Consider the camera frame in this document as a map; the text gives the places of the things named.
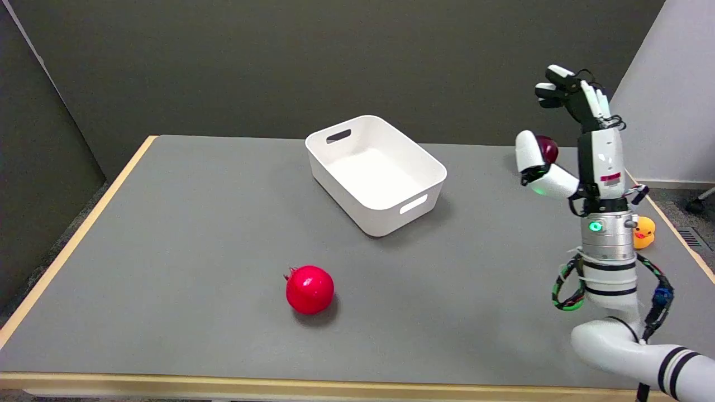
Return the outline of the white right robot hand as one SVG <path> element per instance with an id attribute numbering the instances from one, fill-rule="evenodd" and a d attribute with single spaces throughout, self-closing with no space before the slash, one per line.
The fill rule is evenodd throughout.
<path id="1" fill-rule="evenodd" d="M 626 186 L 626 169 L 621 139 L 623 119 L 610 112 L 608 97 L 592 77 L 583 79 L 551 64 L 546 81 L 535 86 L 543 108 L 564 108 L 580 124 L 577 139 L 579 173 L 572 175 L 552 160 L 529 130 L 516 137 L 515 155 L 521 185 L 534 193 L 569 201 L 572 214 L 620 213 L 639 205 L 647 196 L 645 185 Z"/>

